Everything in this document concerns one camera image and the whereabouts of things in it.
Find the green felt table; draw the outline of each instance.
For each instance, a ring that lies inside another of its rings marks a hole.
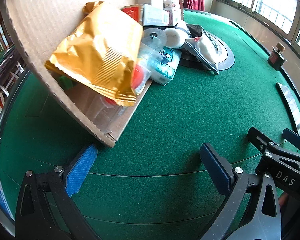
[[[98,158],[72,198],[103,240],[195,239],[224,199],[200,161],[202,143],[252,173],[260,159],[246,137],[252,126],[297,151],[282,138],[292,126],[276,83],[288,84],[266,52],[229,21],[190,11],[185,20],[222,39],[234,66],[217,76],[178,66],[166,86],[153,82],[114,148],[76,123],[33,74],[27,78],[0,136],[0,179],[13,214],[26,171],[66,165],[93,142]]]

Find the gold foil bag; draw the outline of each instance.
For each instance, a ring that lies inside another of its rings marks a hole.
[[[133,106],[131,89],[142,36],[142,26],[106,2],[89,2],[88,15],[66,37],[45,66],[67,75],[120,106]]]

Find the perfume bottle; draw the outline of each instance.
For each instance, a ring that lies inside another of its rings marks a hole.
[[[273,51],[268,58],[268,62],[271,67],[273,67],[276,71],[279,71],[283,63],[286,61],[282,55],[286,48],[280,42],[277,43],[276,47],[277,50],[273,47]]]

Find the window sill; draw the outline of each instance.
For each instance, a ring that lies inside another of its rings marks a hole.
[[[290,41],[288,41],[285,37],[283,37],[279,32],[277,32],[276,30],[274,30],[273,28],[271,28],[269,26],[269,24],[267,24],[263,20],[259,19],[256,14],[250,13],[250,12],[244,10],[244,9],[238,8],[237,6],[234,6],[233,4],[230,4],[230,3],[226,2],[226,1],[223,1],[223,0],[216,0],[216,1],[224,3],[224,4],[228,5],[228,6],[231,6],[231,7],[235,8],[235,9],[237,9],[239,11],[242,11],[243,13],[247,14],[248,16],[250,16],[251,18],[253,18],[254,20],[256,20],[259,23],[261,23],[263,26],[265,26],[266,28],[268,28],[269,30],[271,30],[271,32],[273,32],[280,40],[282,40],[297,55],[297,57],[300,59],[300,54],[292,46],[292,44],[290,43]]]

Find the cartoon packaging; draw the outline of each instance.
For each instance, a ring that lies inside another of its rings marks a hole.
[[[151,62],[151,76],[150,78],[161,85],[168,84],[176,73],[181,51],[163,47],[160,50],[161,60],[154,60]]]
[[[136,64],[142,26],[106,2],[90,2],[88,15],[66,37],[46,68],[66,74],[120,106],[133,106],[131,76]]]

